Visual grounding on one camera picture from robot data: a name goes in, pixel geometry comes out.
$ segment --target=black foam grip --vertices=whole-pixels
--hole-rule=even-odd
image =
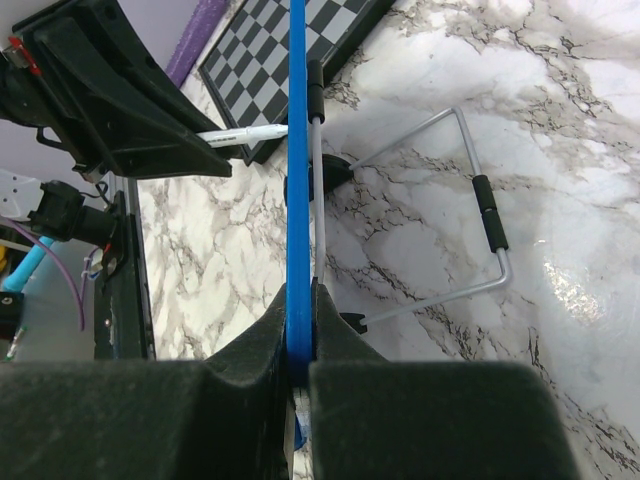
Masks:
[[[322,63],[319,60],[311,60],[307,64],[307,111],[309,123],[314,118],[320,118],[324,123],[324,79]]]
[[[310,85],[307,92],[307,102],[309,123],[314,118],[320,118],[320,123],[324,123],[324,90],[317,85]]]
[[[307,64],[307,85],[309,87],[317,85],[324,89],[322,62],[320,60],[311,60]]]
[[[487,210],[497,210],[496,200],[493,198],[493,191],[491,190],[491,183],[486,175],[477,175],[472,180],[473,189],[476,192],[476,199],[478,200],[478,207],[480,207],[480,213],[484,213]]]
[[[491,251],[496,253],[499,248],[508,250],[509,244],[507,243],[507,236],[504,234],[498,211],[487,210],[482,212],[482,223],[484,224],[484,231],[487,234]]]

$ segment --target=black connector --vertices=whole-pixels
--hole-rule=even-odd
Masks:
[[[24,307],[24,294],[0,292],[0,339],[11,341],[15,336]]]
[[[29,213],[31,229],[47,237],[72,238],[105,248],[111,243],[118,222],[109,212],[84,206],[82,194],[63,182],[43,183],[44,192],[36,211]]]

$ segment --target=chessboard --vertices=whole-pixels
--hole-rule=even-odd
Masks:
[[[287,122],[289,5],[247,0],[200,67],[227,128]],[[328,83],[394,0],[305,0],[307,59],[320,60]],[[282,140],[243,146],[245,163],[264,163]]]

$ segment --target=black plastic bracket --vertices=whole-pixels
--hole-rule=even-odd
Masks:
[[[44,145],[45,147],[55,148],[56,150],[62,150],[66,152],[67,149],[64,148],[64,145],[61,142],[56,142],[55,140],[51,140],[47,138],[44,134],[45,127],[38,127],[38,132],[36,133],[36,141],[40,145]]]
[[[324,194],[328,194],[351,180],[353,171],[349,170],[349,162],[335,155],[322,155],[322,171],[324,177]],[[287,178],[284,177],[284,202],[287,204]],[[313,202],[313,165],[309,164],[309,202]]]

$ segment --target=black cable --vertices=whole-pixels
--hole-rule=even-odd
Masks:
[[[107,185],[106,182],[98,182],[95,184],[95,187],[96,187],[96,190],[98,191],[98,195],[92,195],[87,192],[80,192],[80,195],[83,195],[89,198],[101,198],[104,201],[104,203],[111,206],[112,205],[111,201],[107,198],[107,191],[109,190],[109,185]]]
[[[107,182],[98,182],[98,183],[96,183],[96,190],[98,191],[98,195],[100,195],[100,198],[102,200],[104,200],[104,203],[106,203],[107,205],[111,206],[112,203],[107,198],[107,191],[109,190],[109,185],[107,185]]]

